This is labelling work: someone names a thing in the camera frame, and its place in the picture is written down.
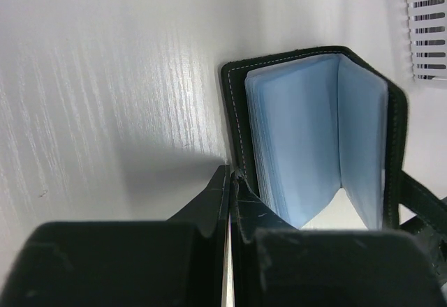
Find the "black leather card holder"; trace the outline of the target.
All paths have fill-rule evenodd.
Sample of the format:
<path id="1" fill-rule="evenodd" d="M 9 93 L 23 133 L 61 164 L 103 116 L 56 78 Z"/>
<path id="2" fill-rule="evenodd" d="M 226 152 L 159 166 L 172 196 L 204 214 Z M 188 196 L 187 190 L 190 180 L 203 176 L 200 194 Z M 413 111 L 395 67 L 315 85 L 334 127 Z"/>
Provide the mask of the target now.
<path id="1" fill-rule="evenodd" d="M 344 190 L 365 227 L 446 233 L 446 204 L 402 169 L 403 90 L 347 47 L 294 50 L 221 68 L 236 168 L 282 220 L 304 227 Z"/>

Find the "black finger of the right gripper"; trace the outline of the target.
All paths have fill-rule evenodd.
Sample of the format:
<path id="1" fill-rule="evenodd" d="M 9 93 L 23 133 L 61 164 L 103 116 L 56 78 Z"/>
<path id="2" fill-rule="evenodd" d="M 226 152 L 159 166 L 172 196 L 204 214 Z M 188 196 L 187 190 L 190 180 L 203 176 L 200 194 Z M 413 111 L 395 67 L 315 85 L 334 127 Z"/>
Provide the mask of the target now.
<path id="1" fill-rule="evenodd" d="M 415 233 L 421 248 L 426 252 L 427 258 L 437 276 L 446 275 L 446 241 L 430 225 L 421 219 Z"/>

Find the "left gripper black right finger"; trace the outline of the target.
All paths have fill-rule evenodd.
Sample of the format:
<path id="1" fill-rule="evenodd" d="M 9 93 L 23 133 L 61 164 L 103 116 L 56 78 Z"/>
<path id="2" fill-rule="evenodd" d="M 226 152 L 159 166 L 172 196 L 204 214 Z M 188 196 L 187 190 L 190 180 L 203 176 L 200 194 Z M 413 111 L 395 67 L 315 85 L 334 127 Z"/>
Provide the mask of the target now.
<path id="1" fill-rule="evenodd" d="M 419 219 L 446 241 L 446 201 L 408 175 L 402 204 L 415 216 L 397 230 L 298 230 L 250 189 L 241 171 L 230 188 L 236 306 L 445 306 L 418 243 Z"/>

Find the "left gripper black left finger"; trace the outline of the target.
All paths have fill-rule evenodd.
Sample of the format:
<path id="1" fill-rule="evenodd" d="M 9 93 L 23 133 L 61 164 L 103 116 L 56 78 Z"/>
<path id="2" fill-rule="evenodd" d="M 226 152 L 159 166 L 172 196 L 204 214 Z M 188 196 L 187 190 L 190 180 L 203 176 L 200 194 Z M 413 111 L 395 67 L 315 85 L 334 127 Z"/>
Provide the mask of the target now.
<path id="1" fill-rule="evenodd" d="M 161 221 L 50 222 L 18 253 L 2 306 L 220 306 L 230 168 Z"/>

